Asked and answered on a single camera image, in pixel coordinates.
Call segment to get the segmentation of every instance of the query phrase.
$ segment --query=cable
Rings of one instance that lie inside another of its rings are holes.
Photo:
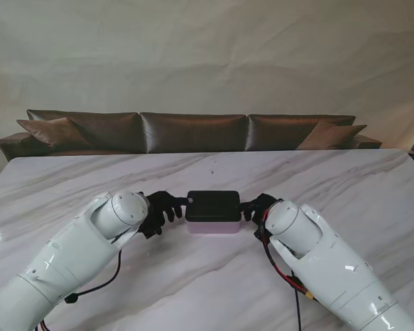
[[[85,294],[89,294],[89,293],[92,293],[92,292],[95,292],[95,291],[98,291],[98,290],[100,290],[100,289],[102,289],[102,288],[104,288],[104,287],[106,287],[107,285],[109,285],[110,283],[112,283],[114,280],[115,280],[115,278],[117,278],[117,276],[118,276],[118,274],[119,274],[119,271],[120,271],[120,269],[121,269],[121,253],[122,253],[122,251],[123,250],[120,250],[119,252],[118,252],[118,267],[117,267],[117,271],[115,272],[115,274],[112,276],[112,278],[111,279],[109,279],[107,282],[105,282],[104,284],[101,284],[101,285],[98,285],[98,286],[96,286],[96,287],[94,287],[94,288],[91,288],[91,289],[89,289],[89,290],[86,290],[86,291],[83,291],[83,292],[80,292],[80,293],[72,293],[72,294],[69,294],[65,299],[64,299],[64,301],[66,302],[66,303],[75,303],[75,302],[77,302],[77,300],[78,300],[78,298],[80,297],[80,296],[82,296],[82,295],[85,295]]]
[[[297,294],[297,290],[295,289],[295,297],[296,297],[296,311],[297,311],[297,327],[299,331],[302,331],[302,322],[301,322],[301,308],[299,306],[299,295]]]
[[[303,286],[296,284],[294,281],[292,281],[290,278],[288,278],[288,276],[286,274],[284,274],[279,267],[277,266],[275,260],[273,260],[270,250],[268,249],[268,244],[266,242],[266,237],[265,237],[265,221],[267,220],[267,212],[265,212],[264,214],[264,218],[263,221],[261,222],[260,226],[259,226],[259,231],[261,232],[261,240],[262,240],[262,244],[264,245],[264,250],[265,253],[268,257],[268,260],[270,261],[271,265],[274,267],[274,269],[276,269],[277,273],[279,274],[280,277],[282,277],[283,280],[285,280],[287,283],[289,283],[294,289],[296,289],[297,291],[301,292],[302,294],[305,294],[306,291],[304,289]]]
[[[44,320],[43,320],[43,321],[41,321],[40,325],[41,325],[41,328],[42,328],[44,331],[50,331],[50,330],[48,329],[48,327],[46,326],[46,323],[44,322]]]

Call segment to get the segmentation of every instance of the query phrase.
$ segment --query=brown pillow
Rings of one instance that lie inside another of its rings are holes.
[[[319,122],[297,150],[340,150],[366,126],[335,126]]]
[[[89,150],[92,145],[85,140],[76,127],[66,118],[52,121],[28,121],[17,119],[26,131],[42,143],[59,150]]]

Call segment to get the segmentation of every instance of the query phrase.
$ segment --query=red cable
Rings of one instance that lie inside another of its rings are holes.
[[[264,247],[268,250],[268,244],[265,240],[265,222],[267,220],[267,216],[268,216],[268,210],[265,211],[264,213],[264,218],[262,219],[262,233],[261,233],[261,237],[262,237],[262,244],[264,245]],[[290,285],[292,285],[295,289],[299,290],[302,293],[305,293],[306,290],[303,286],[296,284],[294,281],[292,281],[290,278],[288,278],[286,276],[286,274],[284,274],[279,267],[276,265],[276,263],[272,263],[273,267],[275,267],[277,273]]]

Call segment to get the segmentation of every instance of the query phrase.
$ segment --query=white marble tabletop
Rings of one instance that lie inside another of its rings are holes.
[[[307,202],[354,249],[414,318],[414,162],[401,150],[339,150],[33,157],[0,174],[0,286],[103,191],[132,188],[237,190]],[[268,262],[255,227],[193,236],[183,220],[160,237],[135,237],[114,283],[61,303],[52,331],[294,331],[293,290]],[[282,261],[280,266],[288,268]],[[114,273],[113,261],[86,288]],[[300,298],[304,330],[347,330],[316,302]]]

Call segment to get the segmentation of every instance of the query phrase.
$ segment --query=sofa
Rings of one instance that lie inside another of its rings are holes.
[[[320,121],[351,126],[349,115],[162,114],[152,112],[91,113],[27,110],[30,120],[67,118],[91,148],[58,149],[28,132],[0,139],[10,161],[16,157],[57,155],[239,152],[294,150]],[[356,135],[342,148],[379,148],[381,142]]]

